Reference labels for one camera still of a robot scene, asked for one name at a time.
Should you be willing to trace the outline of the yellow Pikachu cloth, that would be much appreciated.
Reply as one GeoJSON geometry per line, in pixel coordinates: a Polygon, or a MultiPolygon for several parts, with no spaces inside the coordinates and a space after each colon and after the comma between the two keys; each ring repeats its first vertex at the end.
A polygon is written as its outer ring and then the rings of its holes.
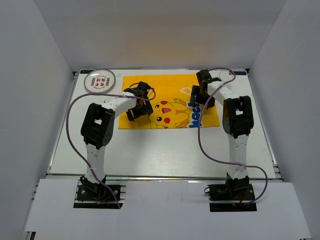
{"type": "Polygon", "coordinates": [[[153,113],[141,116],[134,121],[128,120],[125,113],[120,115],[118,128],[137,129],[179,129],[219,127],[217,108],[207,109],[201,121],[201,104],[190,103],[192,86],[198,84],[196,74],[136,75],[123,78],[123,89],[132,84],[145,82],[155,89],[155,98],[150,102],[153,113]]]}

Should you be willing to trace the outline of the round printed plate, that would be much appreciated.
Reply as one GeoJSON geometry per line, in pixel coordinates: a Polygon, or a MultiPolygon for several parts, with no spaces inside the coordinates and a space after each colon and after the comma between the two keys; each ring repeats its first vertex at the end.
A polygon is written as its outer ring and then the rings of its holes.
{"type": "Polygon", "coordinates": [[[116,83],[116,75],[108,69],[90,71],[84,78],[84,88],[90,93],[107,93],[116,83]]]}

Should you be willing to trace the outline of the clear drinking glass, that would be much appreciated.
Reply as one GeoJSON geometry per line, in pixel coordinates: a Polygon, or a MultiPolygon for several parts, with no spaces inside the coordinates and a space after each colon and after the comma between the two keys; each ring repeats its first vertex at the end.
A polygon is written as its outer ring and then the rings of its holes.
{"type": "Polygon", "coordinates": [[[218,77],[223,81],[229,81],[233,78],[233,75],[229,71],[224,70],[218,74],[218,77]]]}

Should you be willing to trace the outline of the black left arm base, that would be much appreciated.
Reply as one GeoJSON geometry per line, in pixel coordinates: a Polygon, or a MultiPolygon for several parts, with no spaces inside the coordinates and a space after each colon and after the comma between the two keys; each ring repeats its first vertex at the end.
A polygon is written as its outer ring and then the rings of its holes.
{"type": "Polygon", "coordinates": [[[109,188],[100,183],[92,183],[81,176],[76,188],[73,207],[75,209],[120,209],[125,200],[126,186],[111,184],[109,188]]]}

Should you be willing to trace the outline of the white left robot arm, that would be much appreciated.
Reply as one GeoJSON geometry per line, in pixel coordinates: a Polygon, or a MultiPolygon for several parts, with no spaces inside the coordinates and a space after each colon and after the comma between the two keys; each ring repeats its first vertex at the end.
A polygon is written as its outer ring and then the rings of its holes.
{"type": "Polygon", "coordinates": [[[113,136],[115,119],[123,113],[131,122],[151,115],[153,109],[148,94],[152,89],[150,85],[140,81],[136,87],[126,88],[120,96],[110,101],[89,105],[80,130],[89,166],[80,181],[83,185],[91,184],[88,193],[94,199],[99,200],[106,193],[106,187],[100,183],[105,182],[105,150],[113,136]]]}

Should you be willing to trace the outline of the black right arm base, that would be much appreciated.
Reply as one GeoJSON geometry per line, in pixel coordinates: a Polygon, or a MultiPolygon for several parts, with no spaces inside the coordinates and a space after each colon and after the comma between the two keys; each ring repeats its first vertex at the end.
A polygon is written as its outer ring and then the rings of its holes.
{"type": "Polygon", "coordinates": [[[209,199],[209,210],[211,213],[235,213],[235,212],[256,212],[256,203],[248,202],[255,199],[252,184],[248,188],[228,191],[225,184],[210,184],[203,190],[209,199]]]}

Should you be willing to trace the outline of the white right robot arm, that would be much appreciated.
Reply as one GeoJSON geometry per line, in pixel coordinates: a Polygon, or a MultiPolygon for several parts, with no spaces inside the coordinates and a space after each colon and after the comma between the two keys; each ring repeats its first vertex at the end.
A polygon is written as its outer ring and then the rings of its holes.
{"type": "Polygon", "coordinates": [[[227,177],[232,180],[243,180],[248,177],[247,171],[247,142],[254,126],[251,98],[240,96],[227,87],[228,83],[236,79],[235,73],[228,69],[232,79],[222,82],[218,77],[212,77],[208,69],[196,73],[198,85],[191,90],[190,103],[202,105],[199,115],[198,128],[201,127],[205,110],[215,106],[215,102],[223,106],[222,127],[228,137],[229,161],[216,160],[216,163],[229,166],[227,177]]]}

